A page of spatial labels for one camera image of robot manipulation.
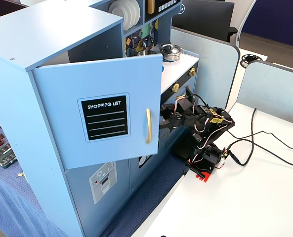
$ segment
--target blue tablecloth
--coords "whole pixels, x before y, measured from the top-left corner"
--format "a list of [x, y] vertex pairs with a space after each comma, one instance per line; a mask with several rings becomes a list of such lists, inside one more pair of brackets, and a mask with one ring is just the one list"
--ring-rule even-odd
[[[163, 200], [185, 167], [184, 162], [171, 154], [167, 159], [135, 192], [102, 237], [131, 236]], [[7, 237], [68, 237], [45, 216], [25, 177], [18, 176], [21, 172], [19, 162], [7, 169], [0, 166], [1, 231]]]
[[0, 166], [1, 231], [7, 237], [67, 237], [45, 216], [25, 177], [18, 176], [21, 172], [19, 162]]

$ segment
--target cabinet door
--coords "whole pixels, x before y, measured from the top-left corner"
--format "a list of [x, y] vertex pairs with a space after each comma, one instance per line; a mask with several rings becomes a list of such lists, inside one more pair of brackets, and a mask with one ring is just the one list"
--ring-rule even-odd
[[65, 169], [157, 153], [161, 55], [32, 73]]

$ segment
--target silver pot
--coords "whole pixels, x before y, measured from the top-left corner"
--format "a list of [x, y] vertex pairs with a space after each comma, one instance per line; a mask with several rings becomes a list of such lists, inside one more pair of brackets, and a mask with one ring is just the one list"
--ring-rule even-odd
[[151, 50], [142, 50], [137, 53], [137, 56], [146, 56], [146, 55], [151, 55], [151, 54], [156, 54], [156, 52], [151, 51]]
[[162, 53], [164, 60], [174, 62], [180, 59], [182, 48], [178, 45], [168, 43], [160, 45], [160, 52]]

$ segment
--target shopping list sign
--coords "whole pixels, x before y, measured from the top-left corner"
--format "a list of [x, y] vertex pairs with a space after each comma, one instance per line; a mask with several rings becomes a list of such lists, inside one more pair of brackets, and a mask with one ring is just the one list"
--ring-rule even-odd
[[88, 140], [128, 134], [126, 95], [81, 102]]

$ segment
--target white plate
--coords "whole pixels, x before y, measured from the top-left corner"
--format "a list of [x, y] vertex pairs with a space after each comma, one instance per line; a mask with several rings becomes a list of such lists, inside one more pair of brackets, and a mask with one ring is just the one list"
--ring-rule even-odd
[[134, 7], [133, 3], [131, 3], [129, 0], [118, 0], [118, 1], [120, 1], [131, 12], [131, 23], [130, 23], [130, 28], [131, 28], [135, 23], [135, 18], [137, 15], [135, 7]]
[[138, 4], [137, 0], [129, 0], [134, 8], [135, 8], [135, 22], [134, 22], [134, 26], [137, 24], [138, 20], [140, 19], [140, 16], [141, 16], [141, 10], [140, 10], [140, 5]]
[[120, 1], [114, 1], [110, 5], [108, 12], [111, 14], [112, 14], [112, 12], [114, 12], [114, 13], [120, 14], [120, 16], [121, 16], [121, 12], [122, 12], [124, 15], [123, 29], [125, 31], [127, 31], [130, 28], [132, 14], [131, 14], [129, 8], [125, 6], [125, 4], [121, 3]]

